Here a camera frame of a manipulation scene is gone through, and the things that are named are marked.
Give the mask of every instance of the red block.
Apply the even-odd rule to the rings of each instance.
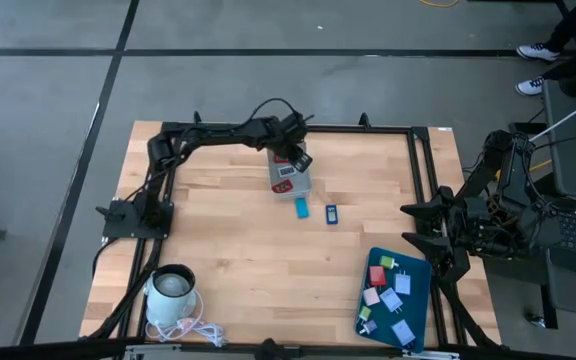
[[[386,274],[383,266],[371,266],[369,270],[371,286],[386,285]]]

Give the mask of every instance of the red label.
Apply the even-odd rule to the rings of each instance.
[[[272,191],[277,194],[285,193],[290,190],[292,190],[292,183],[290,182],[289,179],[272,186]]]
[[[286,164],[289,163],[287,159],[282,159],[279,155],[275,154],[275,164]]]

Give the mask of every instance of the blue object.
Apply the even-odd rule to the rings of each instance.
[[[430,263],[386,249],[372,248],[368,253],[360,294],[363,293],[364,289],[370,287],[369,266],[378,266],[382,256],[397,259],[399,267],[393,270],[386,270],[386,281],[388,283],[382,286],[383,290],[380,291],[380,295],[387,289],[395,287],[394,274],[403,270],[406,271],[406,275],[410,275],[410,295],[400,297],[403,305],[401,305],[401,311],[398,312],[390,312],[383,302],[371,306],[370,310],[372,310],[372,312],[370,313],[370,318],[376,322],[377,329],[369,333],[363,331],[363,334],[360,334],[360,331],[364,330],[364,328],[362,324],[357,323],[355,324],[355,331],[359,336],[367,339],[379,341],[399,349],[411,350],[417,353],[422,352],[424,350],[424,338],[426,336],[426,315],[428,313],[428,296],[430,293]],[[359,316],[359,311],[364,305],[363,297],[360,295],[357,316]],[[392,326],[401,320],[406,320],[406,324],[415,337],[414,342],[401,344],[395,335]]]
[[[304,198],[295,199],[295,206],[297,207],[297,218],[303,219],[309,216],[308,204],[306,204],[306,199]]]
[[[337,205],[326,205],[326,223],[328,223],[328,225],[339,223],[339,216],[337,216]]]

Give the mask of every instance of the white sneaker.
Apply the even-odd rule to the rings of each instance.
[[[533,96],[541,94],[544,86],[544,78],[541,76],[532,80],[527,80],[515,86],[515,90],[521,95]]]
[[[524,59],[541,59],[548,62],[557,60],[557,57],[559,56],[559,53],[546,49],[546,46],[542,43],[521,45],[517,48],[517,54]]]

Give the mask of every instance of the blue tray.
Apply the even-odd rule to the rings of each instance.
[[[394,253],[382,248],[375,247],[370,249],[361,282],[356,319],[359,319],[359,311],[361,307],[365,305],[363,291],[371,287],[368,267],[379,266],[379,260],[382,256],[394,258],[395,262],[399,264],[399,267],[395,267],[392,270],[384,268],[388,284],[381,286],[381,289],[377,292],[381,294],[389,287],[392,287],[394,290],[395,274],[405,271],[407,275],[410,275],[410,295],[397,294],[403,302],[399,313],[390,312],[383,301],[369,306],[371,313],[368,321],[374,320],[377,324],[377,330],[370,334],[359,334],[359,331],[363,329],[363,322],[358,320],[355,324],[355,332],[357,332],[359,336],[392,345],[396,348],[422,352],[424,350],[424,337],[426,335],[426,315],[428,312],[428,294],[430,293],[430,275],[432,270],[430,263],[427,261]],[[397,339],[394,331],[390,328],[391,325],[402,319],[406,320],[410,330],[415,335],[414,343],[408,344],[407,347],[403,347],[399,343],[399,339]]]

